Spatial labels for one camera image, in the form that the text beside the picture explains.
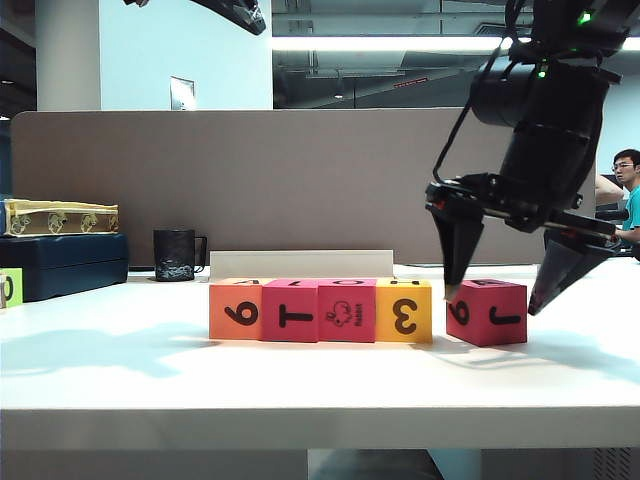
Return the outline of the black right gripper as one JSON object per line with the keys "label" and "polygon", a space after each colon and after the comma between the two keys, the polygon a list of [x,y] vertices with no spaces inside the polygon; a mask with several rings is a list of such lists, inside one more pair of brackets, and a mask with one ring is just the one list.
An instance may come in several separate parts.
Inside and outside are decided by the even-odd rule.
{"label": "black right gripper", "polygon": [[425,207],[433,215],[443,253],[444,299],[453,301],[484,229],[498,218],[521,232],[545,233],[545,255],[530,296],[528,313],[538,314],[569,286],[614,255],[615,226],[578,214],[582,196],[561,205],[531,184],[492,173],[432,181]]}

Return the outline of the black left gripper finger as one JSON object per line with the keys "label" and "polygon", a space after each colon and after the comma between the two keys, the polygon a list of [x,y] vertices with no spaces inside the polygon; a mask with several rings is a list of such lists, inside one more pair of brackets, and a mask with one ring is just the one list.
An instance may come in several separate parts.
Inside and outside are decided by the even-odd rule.
{"label": "black left gripper finger", "polygon": [[247,24],[264,22],[264,16],[257,0],[234,0],[234,10]]}
{"label": "black left gripper finger", "polygon": [[264,22],[257,24],[245,23],[234,10],[233,1],[234,0],[194,0],[195,3],[216,12],[253,35],[260,35],[264,31]]}

